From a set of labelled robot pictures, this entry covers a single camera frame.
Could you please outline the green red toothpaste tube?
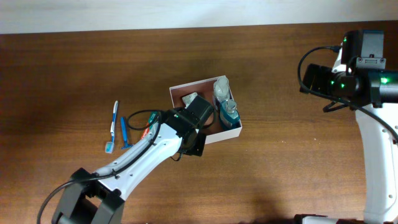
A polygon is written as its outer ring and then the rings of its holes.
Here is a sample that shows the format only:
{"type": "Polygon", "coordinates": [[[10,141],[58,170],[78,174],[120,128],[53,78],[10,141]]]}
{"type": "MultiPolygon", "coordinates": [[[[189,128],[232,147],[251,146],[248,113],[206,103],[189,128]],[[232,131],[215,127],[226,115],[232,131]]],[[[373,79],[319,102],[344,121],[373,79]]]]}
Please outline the green red toothpaste tube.
{"type": "Polygon", "coordinates": [[[146,124],[146,129],[144,130],[141,139],[144,139],[145,136],[148,134],[148,132],[151,130],[152,126],[153,126],[153,122],[154,120],[156,120],[157,117],[157,112],[153,111],[150,116],[149,119],[147,120],[147,124],[146,124]]]}

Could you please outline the green white soap box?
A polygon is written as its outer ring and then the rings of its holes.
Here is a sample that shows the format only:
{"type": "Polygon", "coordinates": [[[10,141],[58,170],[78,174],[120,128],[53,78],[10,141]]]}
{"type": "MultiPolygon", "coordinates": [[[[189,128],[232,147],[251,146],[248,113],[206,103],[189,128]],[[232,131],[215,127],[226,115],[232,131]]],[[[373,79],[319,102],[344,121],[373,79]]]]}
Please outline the green white soap box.
{"type": "Polygon", "coordinates": [[[182,101],[185,105],[185,107],[187,108],[193,101],[194,99],[198,96],[197,92],[193,92],[190,94],[187,94],[185,96],[182,97],[182,101]]]}

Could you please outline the white cardboard box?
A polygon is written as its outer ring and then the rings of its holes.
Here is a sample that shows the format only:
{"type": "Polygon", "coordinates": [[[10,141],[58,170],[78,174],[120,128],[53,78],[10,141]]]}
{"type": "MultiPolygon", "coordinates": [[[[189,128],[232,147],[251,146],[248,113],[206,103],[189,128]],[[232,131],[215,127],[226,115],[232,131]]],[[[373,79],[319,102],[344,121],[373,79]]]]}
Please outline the white cardboard box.
{"type": "MultiPolygon", "coordinates": [[[[199,80],[196,82],[185,83],[177,86],[171,86],[169,88],[170,97],[172,99],[172,105],[174,108],[183,107],[185,103],[182,97],[189,95],[193,92],[197,92],[205,100],[214,105],[213,101],[213,85],[219,78],[225,77],[225,75],[220,77],[213,77],[205,80],[199,80]]],[[[214,142],[224,141],[231,138],[236,138],[240,135],[242,130],[242,122],[239,122],[237,128],[226,130],[223,128],[223,123],[220,121],[219,116],[216,115],[215,122],[207,129],[203,130],[206,134],[205,144],[211,144],[214,142]]]]}

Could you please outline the blue mouthwash bottle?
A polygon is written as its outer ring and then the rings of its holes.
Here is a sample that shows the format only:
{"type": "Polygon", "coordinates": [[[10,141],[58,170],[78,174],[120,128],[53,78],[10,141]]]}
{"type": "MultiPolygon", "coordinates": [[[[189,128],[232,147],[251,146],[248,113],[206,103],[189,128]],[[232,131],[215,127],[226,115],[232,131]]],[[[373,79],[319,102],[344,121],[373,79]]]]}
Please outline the blue mouthwash bottle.
{"type": "Polygon", "coordinates": [[[237,103],[234,100],[224,100],[221,102],[220,121],[225,130],[234,129],[239,126],[240,115],[237,110],[237,103]]]}

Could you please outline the blue white toothbrush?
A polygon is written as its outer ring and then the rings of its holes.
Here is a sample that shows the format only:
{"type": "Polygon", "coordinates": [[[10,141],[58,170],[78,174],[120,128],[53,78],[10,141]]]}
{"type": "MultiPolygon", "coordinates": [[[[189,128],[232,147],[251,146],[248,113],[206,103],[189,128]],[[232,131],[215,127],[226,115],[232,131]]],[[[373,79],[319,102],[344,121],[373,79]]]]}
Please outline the blue white toothbrush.
{"type": "Polygon", "coordinates": [[[115,101],[114,106],[113,106],[113,117],[112,117],[112,122],[111,122],[111,127],[110,127],[111,140],[109,142],[107,142],[105,145],[105,153],[108,153],[108,154],[111,154],[114,149],[115,124],[116,124],[117,112],[118,112],[118,101],[115,101]]]}

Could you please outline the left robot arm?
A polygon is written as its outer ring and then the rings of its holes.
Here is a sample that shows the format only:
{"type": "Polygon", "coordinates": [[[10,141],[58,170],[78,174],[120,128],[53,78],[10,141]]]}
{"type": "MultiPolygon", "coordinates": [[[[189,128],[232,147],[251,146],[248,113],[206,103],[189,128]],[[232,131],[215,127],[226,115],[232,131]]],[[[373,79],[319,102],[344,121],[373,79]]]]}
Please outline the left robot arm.
{"type": "Polygon", "coordinates": [[[124,204],[137,185],[175,154],[201,156],[202,131],[213,105],[196,96],[186,107],[156,110],[148,133],[123,155],[93,173],[81,168],[52,194],[62,193],[52,223],[120,223],[124,204]]]}

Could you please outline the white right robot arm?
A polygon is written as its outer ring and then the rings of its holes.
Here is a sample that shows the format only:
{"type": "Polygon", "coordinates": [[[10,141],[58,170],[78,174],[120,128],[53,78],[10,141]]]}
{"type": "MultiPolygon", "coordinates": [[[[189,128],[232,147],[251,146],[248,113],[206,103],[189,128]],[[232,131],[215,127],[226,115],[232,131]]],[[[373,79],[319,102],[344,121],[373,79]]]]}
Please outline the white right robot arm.
{"type": "Polygon", "coordinates": [[[397,72],[386,70],[381,30],[351,30],[333,67],[309,64],[298,72],[300,92],[328,99],[326,113],[355,112],[364,149],[363,223],[397,223],[397,72]]]}

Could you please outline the clear bottle with purple liquid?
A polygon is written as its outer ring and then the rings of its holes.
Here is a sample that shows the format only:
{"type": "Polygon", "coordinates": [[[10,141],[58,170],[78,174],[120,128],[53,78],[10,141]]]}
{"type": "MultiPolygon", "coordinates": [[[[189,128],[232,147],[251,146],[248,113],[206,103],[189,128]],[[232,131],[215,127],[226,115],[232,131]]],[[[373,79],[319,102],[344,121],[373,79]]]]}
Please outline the clear bottle with purple liquid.
{"type": "Polygon", "coordinates": [[[213,84],[213,104],[215,110],[220,110],[220,104],[231,98],[229,80],[226,76],[219,77],[213,84]]]}

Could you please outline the blue disposable razor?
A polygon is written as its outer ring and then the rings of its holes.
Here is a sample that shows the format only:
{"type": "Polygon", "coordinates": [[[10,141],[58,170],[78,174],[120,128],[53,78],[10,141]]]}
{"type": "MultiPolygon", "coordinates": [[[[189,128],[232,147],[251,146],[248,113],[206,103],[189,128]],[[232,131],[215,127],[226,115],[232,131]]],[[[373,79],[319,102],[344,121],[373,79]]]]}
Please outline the blue disposable razor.
{"type": "Polygon", "coordinates": [[[133,144],[129,143],[129,135],[128,135],[128,130],[127,130],[127,124],[125,117],[121,117],[121,130],[122,130],[122,136],[123,136],[123,146],[121,147],[122,150],[125,149],[130,149],[133,147],[133,144]]]}

